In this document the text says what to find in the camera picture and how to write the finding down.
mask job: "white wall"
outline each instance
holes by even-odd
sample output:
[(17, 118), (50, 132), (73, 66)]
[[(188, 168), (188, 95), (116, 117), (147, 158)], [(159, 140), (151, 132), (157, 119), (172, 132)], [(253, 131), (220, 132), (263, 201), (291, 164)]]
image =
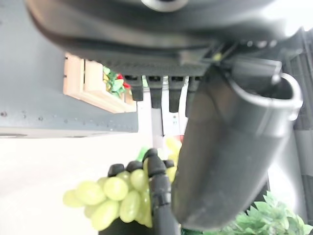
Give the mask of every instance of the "white wall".
[(151, 138), (140, 134), (83, 139), (0, 140), (1, 235), (96, 235), (64, 191), (134, 160)]

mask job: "gray panel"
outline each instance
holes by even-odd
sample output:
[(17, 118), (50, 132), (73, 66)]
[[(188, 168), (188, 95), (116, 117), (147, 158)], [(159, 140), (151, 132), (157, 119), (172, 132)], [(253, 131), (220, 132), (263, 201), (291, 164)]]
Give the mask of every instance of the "gray panel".
[(137, 113), (63, 95), (63, 71), (64, 52), (37, 32), (23, 0), (0, 0), (0, 127), (137, 132)]
[(302, 179), (308, 211), (308, 223), (313, 225), (313, 177), (309, 175), (303, 175)]
[(313, 131), (295, 131), (301, 172), (313, 176)]
[[(279, 167), (279, 170), (286, 176), (290, 186), (292, 186), (292, 191), (294, 192), (295, 196), (294, 212), (300, 215), (304, 221), (307, 221), (307, 210), (305, 205), (303, 183), (294, 135), (291, 136), (286, 148), (280, 157), (274, 161), (274, 164)], [(268, 180), (270, 184), (270, 190), (273, 190), (271, 181), (275, 179), (271, 178), (269, 174)]]

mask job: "green leaves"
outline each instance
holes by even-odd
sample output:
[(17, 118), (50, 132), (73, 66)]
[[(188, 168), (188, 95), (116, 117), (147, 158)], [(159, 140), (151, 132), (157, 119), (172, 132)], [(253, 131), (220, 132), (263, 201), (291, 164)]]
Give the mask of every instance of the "green leaves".
[(228, 226), (204, 235), (308, 235), (313, 226), (304, 224), (302, 218), (288, 206), (279, 202), (271, 192), (264, 196), (266, 202), (254, 202), (247, 214), (240, 213)]
[(313, 229), (313, 226), (311, 226), (311, 225), (305, 224), (305, 225), (303, 226), (303, 231), (304, 231), (304, 234), (305, 234), (305, 235), (310, 234), (310, 232), (311, 232), (312, 229)]
[(118, 92), (122, 88), (123, 83), (124, 83), (123, 79), (115, 80), (112, 86), (112, 91)]

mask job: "green grapes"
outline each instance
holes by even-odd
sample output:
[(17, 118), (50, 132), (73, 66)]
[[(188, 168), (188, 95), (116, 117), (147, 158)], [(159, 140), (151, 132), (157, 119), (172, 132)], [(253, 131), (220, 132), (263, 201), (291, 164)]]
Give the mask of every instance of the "green grapes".
[(75, 191), (75, 195), (87, 205), (97, 205), (106, 199), (101, 187), (93, 181), (80, 183)]
[(136, 190), (130, 193), (122, 201), (119, 216), (125, 223), (130, 223), (135, 220), (140, 208), (140, 194)]
[(97, 181), (98, 185), (100, 185), (100, 187), (103, 188), (103, 185), (107, 179), (108, 179), (107, 177), (102, 177), (102, 178), (98, 179), (98, 181)]
[(149, 191), (144, 191), (141, 194), (141, 202), (140, 202), (140, 209), (139, 212), (135, 218), (135, 220), (141, 224), (144, 225), (146, 223), (146, 211), (150, 207), (150, 195)]
[(84, 209), (84, 214), (87, 218), (91, 218), (93, 213), (99, 208), (100, 205), (94, 205), (94, 206), (86, 206)]
[(148, 175), (148, 158), (143, 162), (143, 171)]
[(140, 205), (135, 221), (137, 221), (141, 225), (145, 224), (145, 211), (143, 210), (142, 205)]
[(152, 228), (152, 215), (151, 215), (150, 205), (145, 208), (145, 217), (144, 217), (143, 223), (148, 228)]
[(72, 208), (83, 207), (84, 203), (75, 196), (75, 190), (69, 190), (63, 195), (64, 205)]
[(135, 170), (131, 173), (131, 183), (138, 191), (144, 190), (147, 180), (147, 175), (142, 169)]
[(150, 194), (149, 192), (142, 192), (141, 194), (141, 208), (143, 210), (147, 209), (148, 207), (150, 207)]
[(166, 174), (172, 183), (175, 180), (175, 175), (176, 175), (177, 167), (171, 167), (166, 169)]
[(106, 229), (115, 220), (119, 203), (108, 200), (104, 202), (91, 216), (91, 224), (97, 231)]
[(110, 177), (104, 183), (103, 190), (109, 199), (122, 201), (128, 193), (128, 186), (124, 180), (118, 177)]
[(130, 190), (133, 186), (131, 184), (131, 174), (128, 171), (123, 171), (117, 175), (118, 178), (125, 181), (128, 186), (128, 190)]

